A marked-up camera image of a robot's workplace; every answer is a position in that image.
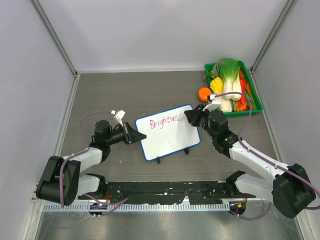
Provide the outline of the white marker magenta cap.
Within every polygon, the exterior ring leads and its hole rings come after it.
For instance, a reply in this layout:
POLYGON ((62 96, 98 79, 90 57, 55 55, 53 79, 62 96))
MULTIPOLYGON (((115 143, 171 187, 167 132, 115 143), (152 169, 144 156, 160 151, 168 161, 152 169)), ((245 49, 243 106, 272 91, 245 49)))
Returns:
MULTIPOLYGON (((200 104, 196 105, 193 109, 194 109, 194 110, 197 109, 197 108, 199 107, 199 105, 200 105, 200 104)), ((185 117, 186 117, 186 115, 183 113, 181 116, 178 117, 177 120, 180 121, 180 120, 182 120, 182 119, 185 118, 185 117)))

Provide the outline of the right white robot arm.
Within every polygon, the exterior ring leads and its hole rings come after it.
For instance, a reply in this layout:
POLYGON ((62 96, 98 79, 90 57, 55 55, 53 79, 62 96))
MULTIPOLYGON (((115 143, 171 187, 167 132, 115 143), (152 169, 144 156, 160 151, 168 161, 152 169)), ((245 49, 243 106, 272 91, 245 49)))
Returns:
POLYGON ((249 194, 262 198, 290 219, 303 210, 311 209, 309 205, 317 194, 301 165, 287 165, 250 146, 229 129, 222 111, 209 111, 201 104, 195 109, 186 110, 184 114, 191 126, 200 127, 208 134, 217 152, 259 174, 260 177, 256 178, 239 170, 230 175, 225 186, 230 197, 249 194))

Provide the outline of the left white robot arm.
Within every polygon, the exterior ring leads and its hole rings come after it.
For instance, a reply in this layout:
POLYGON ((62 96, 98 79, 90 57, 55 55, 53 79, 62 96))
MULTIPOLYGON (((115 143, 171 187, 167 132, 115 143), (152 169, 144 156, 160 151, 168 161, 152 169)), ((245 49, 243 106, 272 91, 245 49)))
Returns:
POLYGON ((107 194, 104 176, 87 173, 88 168, 103 163, 111 152, 111 146, 120 142, 130 145, 147 136, 133 129, 128 122, 112 128, 107 120, 96 122, 89 147, 69 156, 51 156, 38 182, 35 195, 40 200, 71 205, 76 198, 88 194, 97 200, 107 194))

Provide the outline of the blue framed whiteboard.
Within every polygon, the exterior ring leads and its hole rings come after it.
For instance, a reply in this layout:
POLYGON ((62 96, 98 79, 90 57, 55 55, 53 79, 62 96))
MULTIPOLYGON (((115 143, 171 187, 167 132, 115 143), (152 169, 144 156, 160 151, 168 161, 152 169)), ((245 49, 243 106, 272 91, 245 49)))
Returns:
POLYGON ((197 127, 190 125, 186 117, 178 120, 185 111, 192 109, 191 104, 185 104, 135 120, 136 130, 147 136, 140 142, 146 161, 153 161, 156 157, 163 157, 201 142, 197 127))

